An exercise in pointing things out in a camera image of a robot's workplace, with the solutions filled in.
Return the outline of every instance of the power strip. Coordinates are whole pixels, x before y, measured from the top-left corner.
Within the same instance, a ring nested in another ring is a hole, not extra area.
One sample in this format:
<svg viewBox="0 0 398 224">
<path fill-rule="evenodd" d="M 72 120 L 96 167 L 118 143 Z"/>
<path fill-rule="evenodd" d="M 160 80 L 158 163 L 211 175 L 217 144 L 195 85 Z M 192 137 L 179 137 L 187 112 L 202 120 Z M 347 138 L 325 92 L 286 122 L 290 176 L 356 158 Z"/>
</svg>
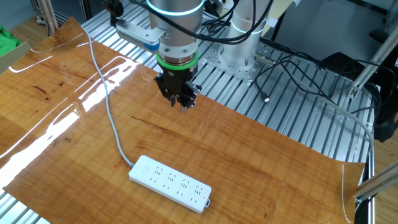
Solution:
<svg viewBox="0 0 398 224">
<path fill-rule="evenodd" d="M 129 178 L 197 213 L 210 204 L 210 186 L 147 156 L 138 159 Z"/>
</svg>

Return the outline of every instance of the cable connector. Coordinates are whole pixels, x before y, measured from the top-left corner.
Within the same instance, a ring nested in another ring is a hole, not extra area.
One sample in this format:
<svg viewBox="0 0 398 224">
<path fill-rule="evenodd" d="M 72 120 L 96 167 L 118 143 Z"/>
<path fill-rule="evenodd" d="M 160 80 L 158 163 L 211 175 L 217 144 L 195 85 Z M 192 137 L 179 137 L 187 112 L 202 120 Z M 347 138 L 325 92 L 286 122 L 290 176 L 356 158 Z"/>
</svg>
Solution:
<svg viewBox="0 0 398 224">
<path fill-rule="evenodd" d="M 269 97 L 267 93 L 261 93 L 261 98 L 264 100 L 265 103 L 269 101 Z"/>
<path fill-rule="evenodd" d="M 255 53 L 254 54 L 254 59 L 257 62 L 261 62 L 261 63 L 264 63 L 264 64 L 269 65 L 269 66 L 275 65 L 275 60 L 273 60 L 272 58 L 266 57 L 265 55 L 260 54 L 260 53 Z"/>
</svg>

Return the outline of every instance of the black cable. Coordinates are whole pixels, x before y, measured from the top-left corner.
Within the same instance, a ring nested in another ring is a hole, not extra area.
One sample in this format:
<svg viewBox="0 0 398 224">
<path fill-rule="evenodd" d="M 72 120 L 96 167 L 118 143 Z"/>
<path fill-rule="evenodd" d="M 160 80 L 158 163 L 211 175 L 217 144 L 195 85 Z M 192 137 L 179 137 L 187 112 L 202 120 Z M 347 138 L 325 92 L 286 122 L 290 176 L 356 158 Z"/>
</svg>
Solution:
<svg viewBox="0 0 398 224">
<path fill-rule="evenodd" d="M 234 6 L 228 11 L 226 12 L 223 16 L 217 18 L 217 19 L 211 19 L 208 21 L 203 22 L 201 25 L 202 26 L 207 26 L 208 24 L 214 23 L 214 22 L 222 22 L 222 20 L 227 17 L 228 15 L 232 14 L 233 11 L 235 10 L 236 6 L 238 6 L 239 0 L 234 0 Z"/>
<path fill-rule="evenodd" d="M 286 47 L 286 46 L 284 46 L 284 45 L 282 45 L 282 44 L 278 44 L 278 43 L 276 43 L 276 42 L 274 42 L 274 41 L 267 40 L 267 39 L 265 39 L 265 38 L 261 38 L 260 41 L 261 41 L 263 44 L 266 44 L 266 45 L 268 45 L 268 46 L 270 46 L 270 47 L 272 47 L 272 48 L 275 48 L 275 49 L 282 50 L 282 51 L 284 51 L 284 52 L 286 52 L 286 53 L 289 54 L 288 56 L 281 58 L 280 61 L 283 61 L 283 60 L 285 60 L 285 59 L 287 59 L 287 58 L 289 58 L 289 57 L 291 57 L 291 56 L 294 55 L 294 56 L 298 56 L 298 57 L 301 57 L 302 59 L 309 60 L 309 61 L 315 63 L 320 69 L 328 68 L 328 69 L 333 70 L 333 71 L 335 71 L 336 73 L 338 73 L 338 69 L 337 69 L 337 68 L 331 67 L 330 65 L 327 65 L 327 64 L 325 64 L 324 62 L 319 61 L 319 60 L 313 58 L 313 57 L 310 56 L 309 54 L 306 54 L 306 53 L 304 53 L 304 52 L 298 52 L 298 51 L 296 51 L 296 50 L 294 50 L 294 49 L 291 49 L 291 48 L 289 48 L 289 47 Z M 354 113 L 357 113 L 357 112 L 363 111 L 363 110 L 380 108 L 380 107 L 386 105 L 386 104 L 389 102 L 389 100 L 391 99 L 391 96 L 392 96 L 392 94 L 393 94 L 393 92 L 394 92 L 394 89 L 395 89 L 395 87 L 396 87 L 396 76 L 395 76 L 395 73 L 394 73 L 390 68 L 384 67 L 384 66 L 382 66 L 382 65 L 378 65 L 378 64 L 376 64 L 376 63 L 367 62 L 367 61 L 364 61 L 364 60 L 352 60 L 352 61 L 348 62 L 348 63 L 343 67 L 342 71 L 339 73 L 339 76 L 338 76 L 338 78 L 337 78 L 335 84 L 333 85 L 333 88 L 332 88 L 332 90 L 331 90 L 331 92 L 330 92 L 330 95 L 327 96 L 327 97 L 328 97 L 328 98 L 331 98 L 331 95 L 332 95 L 333 92 L 335 91 L 336 86 L 337 86 L 337 84 L 338 84 L 338 82 L 339 82 L 339 80 L 340 80 L 340 78 L 341 78 L 341 76 L 342 76 L 343 74 L 346 75 L 346 74 L 349 74 L 349 73 L 357 73 L 357 72 L 358 72 L 358 71 L 344 72 L 345 69 L 347 68 L 347 66 L 348 66 L 349 64 L 353 63 L 353 62 L 362 62 L 362 63 L 366 63 L 366 64 L 378 66 L 378 67 L 381 68 L 381 69 L 386 69 L 386 70 L 388 70 L 389 73 L 394 74 L 394 75 L 393 75 L 393 82 L 392 82 L 392 88 L 391 88 L 390 94 L 389 94 L 389 96 L 387 97 L 387 99 L 386 99 L 383 103 L 381 103 L 380 100 L 379 100 L 379 104 L 378 104 L 377 106 L 369 106 L 369 107 L 366 107 L 366 108 L 361 108 L 361 109 L 358 109 L 358 110 L 356 110 L 356 111 L 354 111 L 354 112 L 351 112 L 351 114 L 354 114 Z M 373 96 L 374 98 L 377 98 L 376 96 L 379 96 L 378 89 L 377 89 L 377 92 L 372 92 L 371 94 L 372 94 L 372 96 Z M 379 113 L 380 113 L 380 110 L 377 110 L 377 111 L 376 111 L 375 120 L 377 119 Z"/>
<path fill-rule="evenodd" d="M 312 91 L 308 91 L 308 90 L 304 90 L 293 78 L 293 75 L 287 70 L 286 66 L 283 63 L 291 63 L 293 66 L 295 66 L 302 74 L 305 78 L 307 78 L 308 80 L 310 80 L 310 82 L 312 84 L 314 84 L 316 86 L 316 88 L 319 90 L 320 93 L 315 93 Z M 292 79 L 293 83 L 297 86 L 297 88 L 299 88 L 300 90 L 308 93 L 308 94 L 313 94 L 313 95 L 318 95 L 318 96 L 322 96 L 325 97 L 326 99 L 328 99 L 329 101 L 331 101 L 333 104 L 336 104 L 320 87 L 317 83 L 315 83 L 314 80 L 312 80 L 296 63 L 290 61 L 290 60 L 283 60 L 279 63 L 274 64 L 273 66 L 265 69 L 263 72 L 260 72 L 258 74 L 258 76 L 254 79 L 254 83 L 256 85 L 256 87 L 259 89 L 259 91 L 261 92 L 261 95 L 263 96 L 263 99 L 266 100 L 266 98 L 264 98 L 265 96 L 267 96 L 266 93 L 263 92 L 263 90 L 261 89 L 261 87 L 258 85 L 257 79 L 264 73 L 266 73 L 267 71 L 269 71 L 270 69 L 276 68 L 276 66 L 281 65 L 284 70 L 287 72 L 288 76 L 290 77 L 290 79 Z"/>
<path fill-rule="evenodd" d="M 341 73 L 339 74 L 339 76 L 338 76 L 338 78 L 337 78 L 335 84 L 333 85 L 332 91 L 335 90 L 335 88 L 336 88 L 336 86 L 337 86 L 337 84 L 338 84 L 338 81 L 340 80 L 341 76 L 342 76 L 343 74 L 345 74 L 344 71 L 345 71 L 345 69 L 347 68 L 347 66 L 348 66 L 349 64 L 353 63 L 353 62 L 362 62 L 362 63 L 368 64 L 368 65 L 377 66 L 377 67 L 379 67 L 379 69 L 381 68 L 381 69 L 387 70 L 387 71 L 392 75 L 392 86 L 391 86 L 391 91 L 390 91 L 388 97 L 386 98 L 386 100 L 384 100 L 383 103 L 380 102 L 380 104 L 378 104 L 377 106 L 368 106 L 368 107 L 365 107 L 365 108 L 358 109 L 358 110 L 356 110 L 356 111 L 354 111 L 354 112 L 351 112 L 351 114 L 355 114 L 355 113 L 357 113 L 357 112 L 359 112 L 359 111 L 362 111 L 362 110 L 380 108 L 380 107 L 386 105 L 386 104 L 389 102 L 389 100 L 391 99 L 391 96 L 392 96 L 392 94 L 394 93 L 394 90 L 395 90 L 395 88 L 396 88 L 396 81 L 397 81 L 397 80 L 396 80 L 396 75 L 395 75 L 394 71 L 392 71 L 390 68 L 387 68 L 387 67 L 382 66 L 382 65 L 378 65 L 378 64 L 373 63 L 373 62 L 367 62 L 367 61 L 365 61 L 365 60 L 358 60 L 358 59 L 349 61 L 349 62 L 343 67 Z"/>
<path fill-rule="evenodd" d="M 153 10 L 153 8 L 151 8 L 150 6 L 148 6 L 145 2 L 142 1 L 134 1 L 134 3 L 140 5 L 141 7 L 143 7 L 144 9 L 147 9 L 150 13 L 153 13 L 155 16 L 159 17 L 160 19 L 164 20 L 166 23 L 170 24 L 171 26 L 175 27 L 176 29 L 178 29 L 179 31 L 190 35 L 192 37 L 195 37 L 197 39 L 201 39 L 201 40 L 206 40 L 206 41 L 210 41 L 210 42 L 217 42 L 217 43 L 221 43 L 221 44 L 229 44 L 229 45 L 235 45 L 235 44 L 240 44 L 242 42 L 244 42 L 245 40 L 247 40 L 251 33 L 253 31 L 255 31 L 257 29 L 257 27 L 259 27 L 260 24 L 262 24 L 263 20 L 266 18 L 266 16 L 268 15 L 272 3 L 274 2 L 274 0 L 271 0 L 269 5 L 267 6 L 267 9 L 264 11 L 263 15 L 261 16 L 261 18 L 259 19 L 259 21 L 256 23 L 255 20 L 253 20 L 253 26 L 252 28 L 247 31 L 245 34 L 237 36 L 237 37 L 233 37 L 233 38 L 224 38 L 224 39 L 217 39 L 217 38 L 212 38 L 203 34 L 197 34 L 195 32 L 192 32 L 178 24 L 176 24 L 175 22 L 171 21 L 169 18 L 165 17 L 163 14 Z"/>
<path fill-rule="evenodd" d="M 209 37 L 213 37 L 216 35 L 219 31 L 223 30 L 224 27 L 229 26 L 230 22 L 229 20 L 223 21 L 223 22 L 216 22 L 212 23 L 206 26 L 207 33 L 209 34 Z"/>
</svg>

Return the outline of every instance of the power cord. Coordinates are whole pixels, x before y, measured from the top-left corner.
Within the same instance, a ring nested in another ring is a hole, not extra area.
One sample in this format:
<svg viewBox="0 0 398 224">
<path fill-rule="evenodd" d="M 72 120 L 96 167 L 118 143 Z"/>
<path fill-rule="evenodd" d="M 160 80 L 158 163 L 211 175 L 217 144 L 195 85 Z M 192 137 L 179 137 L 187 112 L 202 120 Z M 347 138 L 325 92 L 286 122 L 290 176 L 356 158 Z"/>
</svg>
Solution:
<svg viewBox="0 0 398 224">
<path fill-rule="evenodd" d="M 266 44 L 266 45 L 268 45 L 268 46 L 270 46 L 270 47 L 272 47 L 272 48 L 275 48 L 275 49 L 278 49 L 278 50 L 282 50 L 282 51 L 288 53 L 288 54 L 289 54 L 288 56 L 283 57 L 283 58 L 280 59 L 280 61 L 281 61 L 282 63 L 283 63 L 283 61 L 284 61 L 285 59 L 287 59 L 287 58 L 289 58 L 289 57 L 291 57 L 291 56 L 298 56 L 298 57 L 300 57 L 300 58 L 302 58 L 302 59 L 305 59 L 305 60 L 308 60 L 308 61 L 313 62 L 313 63 L 314 63 L 315 65 L 317 65 L 318 68 L 321 69 L 321 70 L 330 69 L 330 70 L 333 70 L 333 71 L 338 71 L 337 68 L 331 67 L 330 65 L 327 65 L 327 64 L 325 64 L 324 62 L 319 61 L 319 60 L 313 58 L 312 56 L 310 56 L 309 54 L 306 54 L 306 53 L 304 53 L 304 52 L 298 52 L 298 51 L 293 50 L 293 49 L 291 49 L 291 48 L 289 48 L 289 47 L 286 47 L 286 46 L 284 46 L 284 45 L 278 44 L 278 43 L 276 43 L 276 42 L 274 42 L 274 41 L 271 41 L 271 40 L 267 40 L 267 39 L 265 39 L 265 38 L 261 38 L 260 41 L 261 41 L 263 44 Z M 290 60 L 286 60 L 285 62 L 288 62 L 288 63 L 293 64 L 296 68 L 298 68 L 298 69 L 300 70 L 300 72 L 301 72 L 302 74 L 304 74 L 304 72 L 297 66 L 297 64 L 293 63 L 293 62 L 290 61 Z M 366 64 L 378 66 L 379 68 L 385 69 L 385 70 L 387 70 L 390 74 L 392 74 L 393 81 L 392 81 L 392 88 L 391 88 L 390 94 L 389 94 L 389 96 L 387 97 L 387 99 L 386 99 L 383 103 L 378 102 L 378 105 L 376 105 L 376 106 L 369 106 L 369 107 L 365 107 L 365 108 L 360 108 L 360 109 L 358 109 L 358 110 L 356 110 L 356 111 L 353 111 L 353 112 L 351 112 L 351 113 L 352 113 L 352 114 L 355 114 L 355 113 L 358 113 L 358 112 L 363 111 L 363 110 L 376 109 L 376 108 L 380 108 L 380 107 L 382 107 L 382 106 L 385 106 L 385 105 L 390 101 L 391 96 L 392 96 L 392 94 L 394 93 L 394 88 L 395 88 L 395 86 L 397 85 L 395 73 L 394 73 L 390 68 L 384 67 L 384 66 L 382 66 L 382 65 L 378 65 L 378 64 L 376 64 L 376 63 L 367 62 L 367 61 L 364 61 L 364 60 L 352 60 L 352 61 L 348 62 L 348 63 L 343 67 L 342 71 L 339 73 L 339 76 L 338 76 L 338 78 L 337 78 L 335 84 L 333 85 L 333 88 L 332 88 L 332 91 L 330 92 L 330 94 L 329 94 L 329 95 L 326 95 L 325 93 L 322 93 L 321 96 L 324 96 L 325 98 L 329 98 L 329 99 L 330 99 L 330 98 L 331 98 L 331 94 L 333 94 L 333 92 L 334 92 L 334 90 L 335 90 L 335 88 L 336 88 L 336 86 L 337 86 L 337 84 L 338 84 L 338 81 L 341 79 L 341 76 L 342 76 L 342 75 L 349 74 L 349 73 L 356 73 L 356 72 L 357 72 L 357 71 L 345 72 L 345 69 L 348 67 L 348 65 L 351 64 L 351 63 L 353 63 L 353 62 L 362 62 L 362 63 L 366 63 Z M 276 63 L 273 67 L 269 67 L 269 68 L 268 68 L 267 70 L 265 70 L 264 72 L 261 72 L 261 73 L 256 77 L 255 82 L 257 82 L 257 79 L 258 79 L 259 76 L 261 76 L 263 73 L 267 72 L 267 71 L 270 70 L 270 69 L 273 69 L 274 67 L 276 67 L 276 66 L 278 66 L 278 65 L 281 65 L 282 63 Z M 309 77 L 306 76 L 306 78 L 308 78 L 313 84 L 316 84 L 316 83 L 313 82 L 313 80 L 311 80 Z M 259 91 L 261 92 L 261 95 L 262 95 L 264 101 L 266 101 L 266 99 L 269 99 L 268 95 L 262 91 L 262 89 L 261 89 L 261 87 L 258 85 L 258 83 L 255 83 L 255 84 L 256 84 L 257 88 L 259 89 Z M 370 86 L 370 88 L 372 88 L 372 89 L 377 89 L 377 87 L 375 87 L 375 86 L 372 85 L 372 84 L 369 84 L 369 83 L 368 83 L 368 86 Z M 375 92 L 375 91 L 369 91 L 369 92 L 371 92 L 371 94 L 372 94 L 372 96 L 373 96 L 374 98 L 378 98 L 378 97 L 379 97 L 379 93 L 378 93 L 378 92 Z M 318 96 L 320 95 L 320 94 L 318 94 L 318 93 L 309 93 L 309 94 L 318 95 Z M 379 112 L 380 112 L 379 110 L 376 111 L 377 116 L 375 117 L 375 120 L 377 120 L 377 117 L 378 117 Z"/>
<path fill-rule="evenodd" d="M 101 72 L 101 69 L 98 67 L 97 61 L 95 60 L 95 56 L 94 56 L 94 50 L 93 50 L 93 44 L 91 43 L 91 37 L 89 35 L 89 33 L 87 32 L 87 30 L 83 29 L 87 36 L 88 36 L 88 43 L 90 45 L 90 51 L 91 51 L 91 58 L 93 59 L 94 62 L 94 66 L 98 71 L 98 74 L 100 75 L 102 82 L 104 84 L 104 89 L 105 89 L 105 102 L 106 102 L 106 112 L 108 112 L 108 118 L 109 121 L 111 122 L 111 126 L 113 128 L 113 133 L 114 133 L 114 137 L 116 138 L 116 144 L 118 145 L 118 149 L 120 154 L 122 155 L 123 159 L 129 164 L 129 166 L 132 168 L 134 167 L 134 163 L 132 163 L 124 154 L 123 150 L 122 150 L 122 146 L 120 145 L 120 140 L 119 140 L 119 135 L 118 135 L 118 131 L 116 130 L 116 127 L 114 125 L 114 121 L 112 118 L 112 114 L 111 114 L 111 110 L 109 108 L 109 94 L 108 94 L 108 87 L 106 86 L 106 81 L 104 78 L 104 75 Z"/>
</svg>

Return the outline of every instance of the wooden board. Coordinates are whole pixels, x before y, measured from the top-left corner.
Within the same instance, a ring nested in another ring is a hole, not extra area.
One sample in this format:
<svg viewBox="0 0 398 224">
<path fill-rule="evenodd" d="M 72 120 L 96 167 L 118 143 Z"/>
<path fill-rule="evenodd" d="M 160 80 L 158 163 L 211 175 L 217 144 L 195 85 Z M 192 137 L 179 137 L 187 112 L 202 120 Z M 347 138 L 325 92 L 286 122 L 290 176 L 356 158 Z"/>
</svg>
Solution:
<svg viewBox="0 0 398 224">
<path fill-rule="evenodd" d="M 188 210 L 128 179 L 74 19 L 0 75 L 0 186 L 51 223 L 353 223 L 363 164 L 335 161 L 205 96 L 170 108 L 155 71 L 94 42 L 130 160 L 210 185 Z"/>
</svg>

